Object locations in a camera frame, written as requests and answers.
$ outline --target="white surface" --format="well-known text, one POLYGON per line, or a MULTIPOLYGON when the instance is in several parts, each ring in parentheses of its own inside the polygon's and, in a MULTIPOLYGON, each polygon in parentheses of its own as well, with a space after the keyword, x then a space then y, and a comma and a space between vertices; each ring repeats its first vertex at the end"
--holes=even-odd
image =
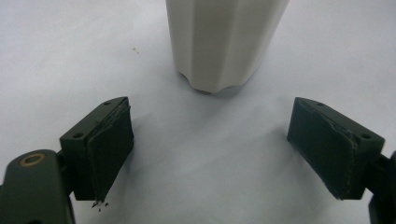
POLYGON ((199 91, 244 84, 289 0, 166 0, 175 67, 199 91))
POLYGON ((293 99, 321 101, 396 149, 396 2, 290 1, 257 73, 194 91, 172 60, 165 2, 0 2, 0 178, 105 100, 132 104, 134 157, 88 223, 369 223, 286 141, 293 99))

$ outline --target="white vase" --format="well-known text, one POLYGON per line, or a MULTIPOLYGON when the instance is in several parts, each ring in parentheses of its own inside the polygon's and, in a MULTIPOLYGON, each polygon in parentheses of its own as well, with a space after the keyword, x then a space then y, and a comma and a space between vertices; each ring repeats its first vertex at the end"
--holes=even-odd
POLYGON ((175 66, 200 91, 244 84, 289 0, 166 0, 175 66))

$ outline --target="white table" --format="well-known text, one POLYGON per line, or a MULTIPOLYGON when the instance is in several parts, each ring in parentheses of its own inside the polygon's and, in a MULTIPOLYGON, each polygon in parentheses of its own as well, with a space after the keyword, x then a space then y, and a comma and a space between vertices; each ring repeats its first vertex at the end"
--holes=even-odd
POLYGON ((135 133, 88 223, 369 223, 287 142, 294 97, 321 101, 396 150, 396 2, 292 0, 257 73, 217 94, 173 66, 163 0, 0 2, 0 179, 103 101, 128 96, 135 133))

